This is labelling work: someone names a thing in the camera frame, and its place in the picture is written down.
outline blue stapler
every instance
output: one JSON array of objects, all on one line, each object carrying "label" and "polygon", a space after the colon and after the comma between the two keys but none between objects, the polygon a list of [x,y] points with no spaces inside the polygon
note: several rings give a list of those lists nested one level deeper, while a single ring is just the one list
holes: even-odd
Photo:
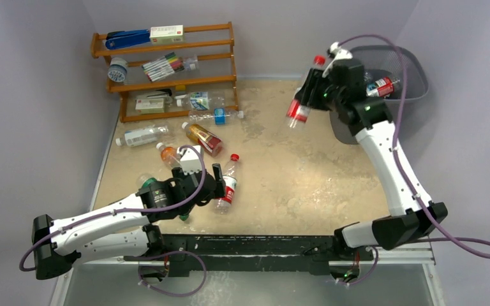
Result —
[{"label": "blue stapler", "polygon": [[109,50],[126,48],[149,42],[149,30],[117,31],[106,36],[106,48]]}]

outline bottle cap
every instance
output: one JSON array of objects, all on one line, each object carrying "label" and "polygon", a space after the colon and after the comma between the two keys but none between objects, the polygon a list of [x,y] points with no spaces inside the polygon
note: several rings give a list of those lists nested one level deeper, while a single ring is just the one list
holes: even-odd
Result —
[{"label": "bottle cap", "polygon": [[324,63],[326,62],[326,58],[322,55],[317,55],[315,56],[315,64],[324,66]]}]

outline medicine box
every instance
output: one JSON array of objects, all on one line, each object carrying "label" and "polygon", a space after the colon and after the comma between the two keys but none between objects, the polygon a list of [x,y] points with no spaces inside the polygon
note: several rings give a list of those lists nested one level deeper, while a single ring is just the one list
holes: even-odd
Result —
[{"label": "medicine box", "polygon": [[168,25],[166,27],[151,27],[149,39],[153,45],[167,45],[170,43],[182,43],[183,25]]},{"label": "medicine box", "polygon": [[137,99],[136,110],[138,113],[163,113],[164,98]]}]

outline wooden shelf rack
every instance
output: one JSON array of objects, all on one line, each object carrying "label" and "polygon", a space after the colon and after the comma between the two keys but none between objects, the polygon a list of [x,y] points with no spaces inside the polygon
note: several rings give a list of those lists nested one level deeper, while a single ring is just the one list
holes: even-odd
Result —
[{"label": "wooden shelf rack", "polygon": [[[112,61],[112,56],[123,55],[123,54],[138,54],[146,52],[156,52],[165,50],[175,50],[183,48],[198,48],[198,47],[213,47],[213,46],[230,46],[230,52],[222,54],[209,54],[209,55],[198,55],[199,61],[208,61],[213,59],[230,59],[231,62],[231,75],[221,75],[221,76],[210,76],[204,78],[190,78],[185,80],[169,80],[160,82],[147,82],[143,84],[128,84],[116,83],[107,78],[106,90],[108,92],[116,92],[119,94],[121,100],[121,107],[119,109],[119,119],[121,122],[132,122],[139,120],[151,120],[151,119],[162,119],[171,117],[184,117],[188,115],[188,111],[180,112],[165,112],[165,113],[150,113],[145,115],[137,116],[127,116],[127,103],[130,91],[143,91],[149,89],[161,89],[167,87],[175,87],[177,85],[198,85],[198,84],[210,84],[210,83],[220,83],[220,82],[231,82],[234,90],[234,106],[229,106],[235,110],[239,109],[239,102],[237,99],[237,89],[235,86],[236,72],[235,72],[235,61],[234,61],[234,30],[232,29],[232,23],[227,24],[214,24],[214,25],[201,25],[196,27],[184,27],[184,33],[194,33],[194,32],[204,32],[204,31],[220,31],[228,30],[229,38],[227,40],[212,40],[212,41],[197,41],[191,43],[178,43],[173,45],[160,45],[160,46],[139,46],[139,47],[129,47],[116,50],[108,50],[104,46],[103,41],[106,40],[106,34],[93,34],[93,39],[91,41],[91,55],[97,59],[103,57],[106,64],[110,66]],[[146,61],[136,61],[129,62],[129,67],[138,67],[146,62],[152,61],[149,59]]]}]

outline bottle label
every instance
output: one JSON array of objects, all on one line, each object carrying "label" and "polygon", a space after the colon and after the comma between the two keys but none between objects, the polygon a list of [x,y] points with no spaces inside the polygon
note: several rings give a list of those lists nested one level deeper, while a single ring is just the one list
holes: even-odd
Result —
[{"label": "bottle label", "polygon": [[306,122],[310,112],[310,108],[299,104],[299,101],[293,99],[292,103],[290,103],[286,116],[301,122]]},{"label": "bottle label", "polygon": [[136,145],[143,145],[157,140],[155,130],[151,127],[144,129],[134,129],[132,131],[125,132],[125,141],[129,147]]},{"label": "bottle label", "polygon": [[394,92],[394,84],[390,78],[385,77],[367,86],[367,96],[385,97]]},{"label": "bottle label", "polygon": [[225,180],[226,184],[226,193],[223,201],[227,201],[232,204],[232,199],[234,198],[235,186],[237,185],[237,181],[233,177],[229,177],[228,175],[223,175],[223,180]]},{"label": "bottle label", "polygon": [[195,110],[208,110],[207,91],[192,92],[190,96],[191,105]]},{"label": "bottle label", "polygon": [[222,126],[226,124],[226,116],[224,108],[215,108],[215,124]]},{"label": "bottle label", "polygon": [[187,131],[187,137],[193,142],[201,145],[210,155],[218,153],[214,152],[214,150],[218,147],[221,140],[215,134],[198,124],[190,126],[189,131]]}]

